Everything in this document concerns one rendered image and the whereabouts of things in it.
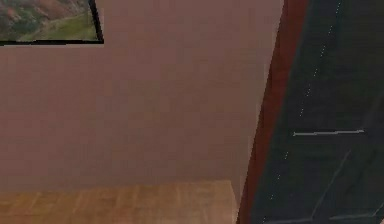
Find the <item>black framed landscape picture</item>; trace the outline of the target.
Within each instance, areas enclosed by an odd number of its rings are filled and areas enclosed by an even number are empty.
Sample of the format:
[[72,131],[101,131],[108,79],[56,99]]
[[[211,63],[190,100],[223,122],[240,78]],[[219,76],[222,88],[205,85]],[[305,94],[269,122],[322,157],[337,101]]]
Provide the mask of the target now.
[[0,0],[0,46],[103,43],[95,0]]

